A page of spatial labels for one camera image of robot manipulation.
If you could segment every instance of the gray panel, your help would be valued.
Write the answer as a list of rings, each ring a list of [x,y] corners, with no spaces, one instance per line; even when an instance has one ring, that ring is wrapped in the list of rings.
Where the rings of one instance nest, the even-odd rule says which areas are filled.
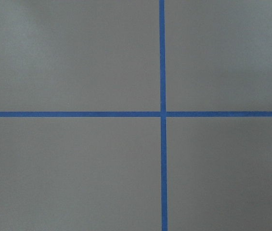
[[[158,1],[0,0],[0,111],[159,110]]]
[[[272,231],[272,118],[168,119],[169,231]]]
[[[272,110],[272,0],[165,7],[168,110]]]
[[[0,118],[0,231],[159,231],[158,118]]]

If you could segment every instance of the vertical blue line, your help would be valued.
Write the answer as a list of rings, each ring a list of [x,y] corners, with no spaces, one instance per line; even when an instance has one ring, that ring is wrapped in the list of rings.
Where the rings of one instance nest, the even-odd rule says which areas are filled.
[[[159,0],[161,229],[168,230],[165,1]]]

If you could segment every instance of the blue stripe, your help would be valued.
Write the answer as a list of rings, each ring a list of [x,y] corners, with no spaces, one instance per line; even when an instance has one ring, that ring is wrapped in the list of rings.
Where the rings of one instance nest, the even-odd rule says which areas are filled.
[[[160,112],[0,112],[0,117],[160,117]]]
[[[168,117],[272,117],[272,112],[167,112]]]
[[[159,0],[161,230],[168,230],[165,2]]]

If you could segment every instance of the blue line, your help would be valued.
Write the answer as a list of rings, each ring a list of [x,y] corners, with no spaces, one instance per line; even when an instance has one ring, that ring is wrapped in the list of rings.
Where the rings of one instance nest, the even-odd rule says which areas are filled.
[[[159,0],[161,230],[168,230],[165,1]]]
[[[0,112],[0,117],[160,117],[160,112]]]
[[[272,112],[167,112],[167,117],[272,117]]]

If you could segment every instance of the gray floor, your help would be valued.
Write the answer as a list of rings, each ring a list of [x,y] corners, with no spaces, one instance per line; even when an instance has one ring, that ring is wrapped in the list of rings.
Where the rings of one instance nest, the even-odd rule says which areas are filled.
[[[166,0],[168,111],[272,111],[272,0]],[[0,111],[159,111],[157,0],[0,0]],[[167,118],[168,230],[272,231],[272,117]],[[159,118],[0,118],[0,231],[159,231]]]

